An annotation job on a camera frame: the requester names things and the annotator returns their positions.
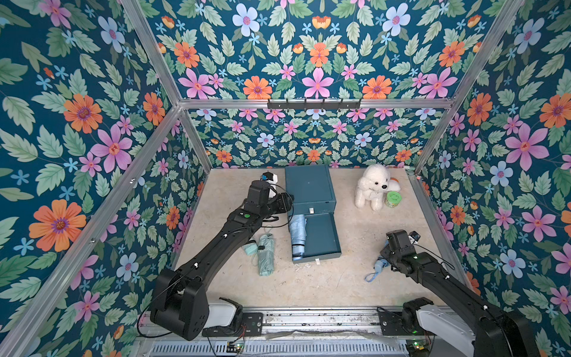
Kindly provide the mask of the light blue umbrella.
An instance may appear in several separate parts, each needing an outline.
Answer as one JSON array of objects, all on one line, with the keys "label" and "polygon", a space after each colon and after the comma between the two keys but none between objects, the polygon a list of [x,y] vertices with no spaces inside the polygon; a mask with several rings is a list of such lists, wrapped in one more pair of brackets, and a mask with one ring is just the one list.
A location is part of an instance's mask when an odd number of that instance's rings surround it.
[{"label": "light blue umbrella", "polygon": [[291,235],[292,259],[301,260],[306,251],[306,217],[303,214],[292,216],[288,230]]},{"label": "light blue umbrella", "polygon": [[387,260],[383,257],[378,257],[373,266],[373,272],[366,275],[364,277],[364,281],[367,283],[373,282],[383,272],[383,270],[389,266],[390,264]]}]

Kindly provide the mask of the teal drawer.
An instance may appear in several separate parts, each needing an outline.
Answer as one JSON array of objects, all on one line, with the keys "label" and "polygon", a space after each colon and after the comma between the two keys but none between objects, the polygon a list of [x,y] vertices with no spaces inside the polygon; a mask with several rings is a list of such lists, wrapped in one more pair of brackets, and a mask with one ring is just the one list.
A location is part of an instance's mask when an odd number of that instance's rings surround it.
[{"label": "teal drawer", "polygon": [[341,256],[341,244],[333,213],[304,215],[306,217],[306,251],[294,264],[330,260]]}]

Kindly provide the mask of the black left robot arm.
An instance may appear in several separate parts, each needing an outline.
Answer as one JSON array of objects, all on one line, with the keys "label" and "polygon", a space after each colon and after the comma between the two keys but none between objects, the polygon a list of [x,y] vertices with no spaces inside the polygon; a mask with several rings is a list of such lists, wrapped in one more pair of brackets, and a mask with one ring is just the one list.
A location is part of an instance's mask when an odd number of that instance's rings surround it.
[{"label": "black left robot arm", "polygon": [[267,181],[253,181],[242,205],[230,212],[219,233],[194,258],[160,273],[148,306],[151,322],[188,341],[205,328],[233,324],[238,305],[227,300],[210,305],[207,291],[224,264],[266,220],[293,210],[294,197],[276,188]]}]

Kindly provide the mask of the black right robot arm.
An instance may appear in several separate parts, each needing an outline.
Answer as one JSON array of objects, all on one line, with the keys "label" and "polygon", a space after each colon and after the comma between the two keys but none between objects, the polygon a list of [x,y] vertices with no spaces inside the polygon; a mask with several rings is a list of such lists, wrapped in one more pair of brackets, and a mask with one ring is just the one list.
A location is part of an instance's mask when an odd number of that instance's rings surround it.
[{"label": "black right robot arm", "polygon": [[529,321],[483,300],[451,276],[432,255],[418,253],[403,230],[387,233],[381,256],[392,270],[429,289],[459,316],[441,312],[432,303],[413,309],[411,322],[439,336],[465,356],[539,356]]}]

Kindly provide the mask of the mint green folded umbrella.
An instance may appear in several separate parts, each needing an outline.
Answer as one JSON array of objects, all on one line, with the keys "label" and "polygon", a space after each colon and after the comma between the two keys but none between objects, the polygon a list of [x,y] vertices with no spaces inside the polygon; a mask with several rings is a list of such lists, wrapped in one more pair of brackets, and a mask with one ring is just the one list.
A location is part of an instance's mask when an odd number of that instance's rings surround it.
[{"label": "mint green folded umbrella", "polygon": [[272,234],[261,236],[258,244],[258,272],[262,277],[270,276],[274,273],[274,250],[275,240]]}]

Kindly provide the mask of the teal drawer cabinet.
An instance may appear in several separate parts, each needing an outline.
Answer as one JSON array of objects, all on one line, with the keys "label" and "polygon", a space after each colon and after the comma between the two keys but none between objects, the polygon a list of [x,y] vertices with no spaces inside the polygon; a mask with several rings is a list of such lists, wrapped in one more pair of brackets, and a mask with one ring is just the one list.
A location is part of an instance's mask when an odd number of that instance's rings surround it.
[{"label": "teal drawer cabinet", "polygon": [[286,167],[285,188],[294,199],[295,214],[335,212],[337,200],[330,169],[325,165]]}]

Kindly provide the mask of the green lidded cup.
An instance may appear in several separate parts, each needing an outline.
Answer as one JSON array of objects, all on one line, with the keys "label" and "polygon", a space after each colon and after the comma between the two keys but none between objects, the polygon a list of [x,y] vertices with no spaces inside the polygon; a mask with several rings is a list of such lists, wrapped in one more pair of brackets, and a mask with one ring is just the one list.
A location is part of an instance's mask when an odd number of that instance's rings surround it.
[{"label": "green lidded cup", "polygon": [[385,196],[385,204],[389,208],[397,207],[402,201],[402,196],[400,192],[391,191],[388,192]]}]

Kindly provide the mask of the white plush dog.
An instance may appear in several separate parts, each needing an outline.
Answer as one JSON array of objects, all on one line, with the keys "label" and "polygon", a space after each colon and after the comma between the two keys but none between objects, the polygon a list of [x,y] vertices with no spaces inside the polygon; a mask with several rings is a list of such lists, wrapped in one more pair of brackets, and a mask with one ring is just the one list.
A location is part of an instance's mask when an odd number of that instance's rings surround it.
[{"label": "white plush dog", "polygon": [[383,165],[371,165],[358,180],[355,189],[355,206],[364,208],[367,202],[373,211],[378,212],[384,206],[384,195],[389,190],[390,173]]}]

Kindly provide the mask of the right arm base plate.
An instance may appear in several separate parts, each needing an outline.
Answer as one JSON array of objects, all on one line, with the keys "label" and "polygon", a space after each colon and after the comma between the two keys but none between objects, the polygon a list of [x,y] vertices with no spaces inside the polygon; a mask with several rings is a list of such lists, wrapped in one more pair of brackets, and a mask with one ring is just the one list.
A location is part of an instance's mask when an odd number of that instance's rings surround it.
[{"label": "right arm base plate", "polygon": [[413,336],[417,330],[411,329],[402,319],[402,313],[391,311],[381,306],[376,308],[379,317],[379,326],[383,336]]}]

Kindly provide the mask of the black wall hook rail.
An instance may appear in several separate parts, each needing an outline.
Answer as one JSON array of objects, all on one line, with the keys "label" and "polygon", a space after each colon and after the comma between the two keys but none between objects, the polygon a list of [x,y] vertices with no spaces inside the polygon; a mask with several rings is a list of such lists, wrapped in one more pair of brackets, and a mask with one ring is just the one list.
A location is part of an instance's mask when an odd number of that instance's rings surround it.
[{"label": "black wall hook rail", "polygon": [[282,109],[282,110],[294,110],[303,111],[309,109],[324,109],[326,111],[338,111],[342,109],[359,109],[361,107],[361,100],[327,100],[327,99],[317,99],[317,100],[268,100],[266,102],[267,109]]}]

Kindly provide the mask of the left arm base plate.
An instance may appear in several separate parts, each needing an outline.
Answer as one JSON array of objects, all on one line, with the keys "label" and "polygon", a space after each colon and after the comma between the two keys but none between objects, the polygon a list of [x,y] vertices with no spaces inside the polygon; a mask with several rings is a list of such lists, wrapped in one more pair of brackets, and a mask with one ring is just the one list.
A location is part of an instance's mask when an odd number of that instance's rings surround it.
[{"label": "left arm base plate", "polygon": [[263,318],[261,312],[244,312],[235,318],[228,327],[209,327],[202,331],[203,337],[257,337],[262,335]]}]

